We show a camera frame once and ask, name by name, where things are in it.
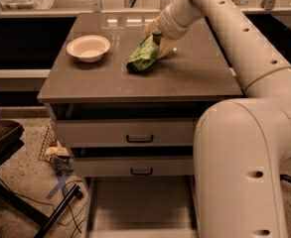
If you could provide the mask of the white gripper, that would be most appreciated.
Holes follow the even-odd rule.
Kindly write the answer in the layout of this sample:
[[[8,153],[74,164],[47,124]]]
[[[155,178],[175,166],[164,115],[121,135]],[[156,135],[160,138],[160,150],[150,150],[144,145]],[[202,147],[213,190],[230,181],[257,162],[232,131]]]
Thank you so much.
[[[159,15],[143,30],[143,36],[163,35],[159,44],[157,58],[166,56],[177,44],[176,40],[182,39],[190,30],[189,27],[179,25],[171,14],[171,6],[168,5]]]

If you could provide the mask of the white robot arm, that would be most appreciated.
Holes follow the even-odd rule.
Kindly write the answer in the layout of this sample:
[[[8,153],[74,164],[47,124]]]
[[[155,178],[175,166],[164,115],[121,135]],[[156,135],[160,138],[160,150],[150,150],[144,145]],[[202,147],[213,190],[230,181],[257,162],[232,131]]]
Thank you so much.
[[[176,0],[160,27],[179,39],[203,17],[245,95],[209,108],[195,130],[200,238],[288,238],[280,164],[291,158],[291,64],[232,0]]]

